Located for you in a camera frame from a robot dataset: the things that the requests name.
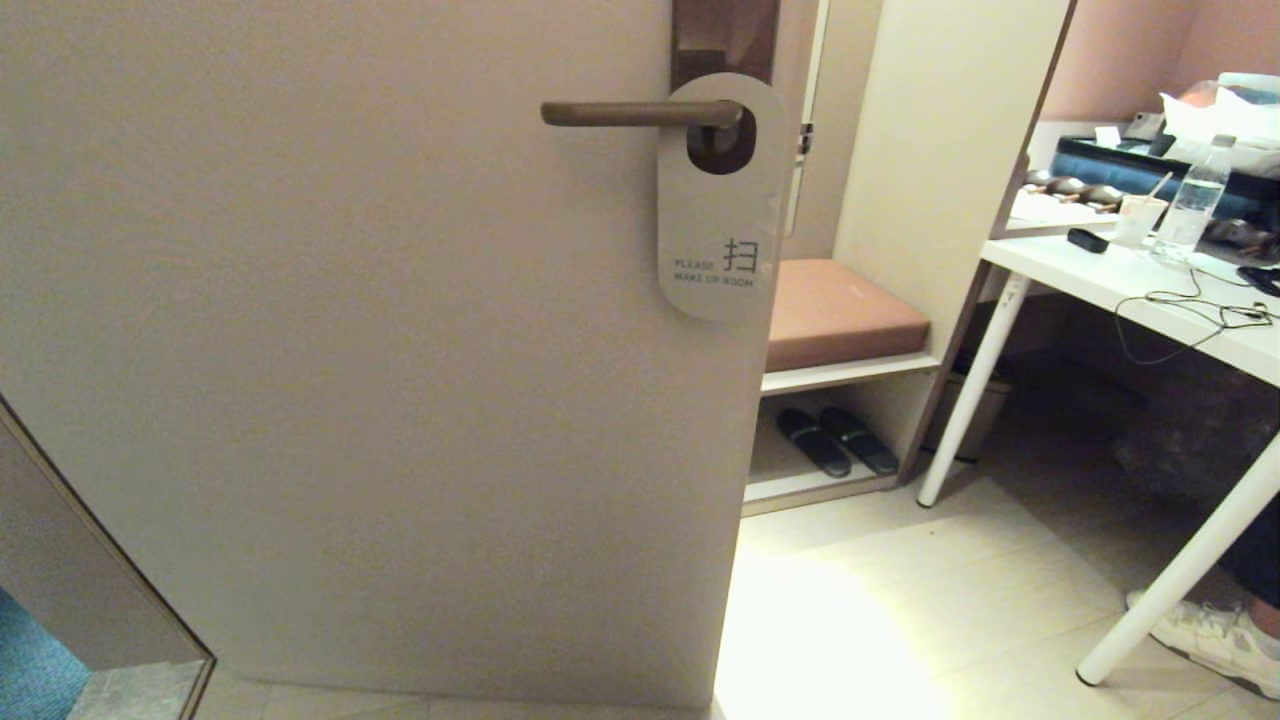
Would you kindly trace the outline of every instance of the black slipper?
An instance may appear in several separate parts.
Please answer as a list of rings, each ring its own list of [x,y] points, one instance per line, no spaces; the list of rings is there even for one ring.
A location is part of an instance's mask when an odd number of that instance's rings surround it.
[[[897,471],[897,457],[884,447],[884,443],[872,434],[872,430],[847,410],[840,407],[827,407],[819,415],[822,427],[841,445],[849,448],[855,457],[861,460],[872,471],[887,475]]]
[[[799,447],[818,469],[832,478],[844,478],[852,471],[852,461],[841,452],[831,436],[822,432],[818,421],[805,413],[791,407],[778,413],[778,429],[787,436],[791,445]]]

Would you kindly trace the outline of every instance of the blue carpet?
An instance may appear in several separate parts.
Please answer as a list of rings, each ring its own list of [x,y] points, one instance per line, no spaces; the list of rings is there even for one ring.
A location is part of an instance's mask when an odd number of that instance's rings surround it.
[[[65,720],[88,667],[0,589],[0,719]]]

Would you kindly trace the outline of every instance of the white table leg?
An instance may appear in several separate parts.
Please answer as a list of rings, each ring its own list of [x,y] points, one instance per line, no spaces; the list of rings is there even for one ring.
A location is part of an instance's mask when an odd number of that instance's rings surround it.
[[[1087,685],[1096,685],[1142,642],[1160,618],[1169,612],[1192,585],[1217,562],[1224,552],[1249,527],[1249,523],[1280,493],[1280,434],[1271,438],[1249,471],[1222,500],[1178,557],[1156,578],[1111,632],[1075,669]]]
[[[978,401],[982,400],[982,393],[987,389],[987,380],[991,379],[991,372],[996,369],[996,360],[1000,359],[1000,351],[1005,348],[1009,331],[1012,329],[1014,320],[1018,319],[1018,311],[1023,306],[1023,299],[1027,297],[1029,286],[1030,279],[1027,275],[1010,273],[1009,279],[1005,281],[1005,288],[1000,291],[1000,300],[996,302],[991,324],[987,325],[986,334],[982,336],[982,345],[978,346],[978,355],[973,359],[973,366],[969,368],[969,377],[965,378],[964,387],[960,388],[960,397],[956,398],[951,419],[947,420],[942,441],[938,442],[938,451],[933,456],[928,474],[924,475],[924,484],[916,498],[916,502],[924,507],[933,507],[938,500],[938,491],[942,489],[947,469],[951,468],[960,441],[969,429],[974,411],[978,410]]]

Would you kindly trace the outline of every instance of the plastic bottle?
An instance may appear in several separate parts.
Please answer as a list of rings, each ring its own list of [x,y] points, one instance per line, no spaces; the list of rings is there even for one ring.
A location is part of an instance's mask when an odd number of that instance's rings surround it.
[[[1151,254],[1175,261],[1187,261],[1196,251],[1196,243],[1204,233],[1204,225],[1213,218],[1213,209],[1222,199],[1226,181],[1231,177],[1228,151],[1235,145],[1230,135],[1213,137],[1208,156],[1192,165],[1183,178],[1174,202],[1165,214]]]

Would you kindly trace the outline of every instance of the pink cushion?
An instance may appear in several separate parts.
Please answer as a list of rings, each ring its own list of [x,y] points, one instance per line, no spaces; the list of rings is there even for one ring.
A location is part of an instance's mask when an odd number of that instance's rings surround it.
[[[786,260],[769,327],[767,372],[924,348],[929,322],[835,260]]]

